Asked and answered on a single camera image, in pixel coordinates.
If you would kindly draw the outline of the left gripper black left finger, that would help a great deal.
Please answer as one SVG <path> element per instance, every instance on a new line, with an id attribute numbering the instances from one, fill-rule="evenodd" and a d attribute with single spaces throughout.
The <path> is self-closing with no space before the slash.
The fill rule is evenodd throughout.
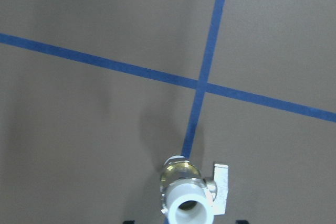
<path id="1" fill-rule="evenodd" d="M 135 224 L 135 220 L 125 220 L 123 224 Z"/>

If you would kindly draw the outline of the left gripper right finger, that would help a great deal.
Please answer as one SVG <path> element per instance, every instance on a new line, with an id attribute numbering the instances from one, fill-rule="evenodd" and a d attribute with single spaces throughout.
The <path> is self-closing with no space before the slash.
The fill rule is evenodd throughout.
<path id="1" fill-rule="evenodd" d="M 235 224 L 248 224 L 247 220 L 236 220 Z"/>

